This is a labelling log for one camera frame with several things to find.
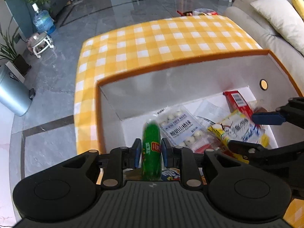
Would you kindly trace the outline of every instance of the trash can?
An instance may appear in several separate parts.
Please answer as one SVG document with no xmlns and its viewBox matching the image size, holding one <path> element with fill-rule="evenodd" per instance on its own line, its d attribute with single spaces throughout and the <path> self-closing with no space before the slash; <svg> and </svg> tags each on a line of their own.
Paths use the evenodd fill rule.
<svg viewBox="0 0 304 228">
<path fill-rule="evenodd" d="M 24 115 L 35 96 L 6 65 L 0 66 L 0 102 L 17 116 Z"/>
</svg>

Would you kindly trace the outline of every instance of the red logo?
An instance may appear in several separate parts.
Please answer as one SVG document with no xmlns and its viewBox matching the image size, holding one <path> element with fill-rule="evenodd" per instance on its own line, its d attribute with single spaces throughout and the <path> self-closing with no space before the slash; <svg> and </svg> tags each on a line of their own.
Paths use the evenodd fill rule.
<svg viewBox="0 0 304 228">
<path fill-rule="evenodd" d="M 154 152 L 161 152 L 161 146 L 157 142 L 152 142 L 152 151 Z"/>
</svg>

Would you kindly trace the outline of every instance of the green bottle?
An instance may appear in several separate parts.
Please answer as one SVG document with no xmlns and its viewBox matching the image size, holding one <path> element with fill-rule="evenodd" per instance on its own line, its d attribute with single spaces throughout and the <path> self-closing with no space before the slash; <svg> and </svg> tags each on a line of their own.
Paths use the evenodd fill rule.
<svg viewBox="0 0 304 228">
<path fill-rule="evenodd" d="M 155 121 L 148 123 L 142 136 L 142 171 L 143 181 L 157 181 L 162 174 L 161 133 Z"/>
</svg>

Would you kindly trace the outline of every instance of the blue water bottle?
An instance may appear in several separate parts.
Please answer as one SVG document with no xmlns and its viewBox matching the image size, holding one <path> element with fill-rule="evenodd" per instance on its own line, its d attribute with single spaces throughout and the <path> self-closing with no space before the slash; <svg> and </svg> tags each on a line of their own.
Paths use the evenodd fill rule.
<svg viewBox="0 0 304 228">
<path fill-rule="evenodd" d="M 46 10 L 40 10 L 36 3 L 32 5 L 35 16 L 33 19 L 33 23 L 36 26 L 38 31 L 47 32 L 50 35 L 53 31 L 55 31 L 56 27 L 54 25 L 53 19 L 49 15 L 49 12 Z"/>
</svg>

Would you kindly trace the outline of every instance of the gray marble floor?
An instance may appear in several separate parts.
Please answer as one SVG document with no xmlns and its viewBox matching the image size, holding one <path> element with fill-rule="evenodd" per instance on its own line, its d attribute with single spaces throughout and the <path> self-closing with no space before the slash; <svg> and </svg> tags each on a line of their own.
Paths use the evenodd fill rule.
<svg viewBox="0 0 304 228">
<path fill-rule="evenodd" d="M 25 85 L 34 88 L 36 96 L 28 112 L 14 118 L 11 187 L 22 175 L 31 175 L 76 155 L 73 124 L 28 136 L 24 148 L 21 142 L 24 131 L 73 114 L 77 62 L 86 39 L 140 22 L 177 17 L 177 10 L 209 8 L 223 13 L 227 6 L 229 3 L 218 0 L 80 0 L 77 5 L 65 7 L 51 35 L 55 49 L 47 50 L 40 59 L 28 51 L 24 53 L 32 65 Z"/>
</svg>

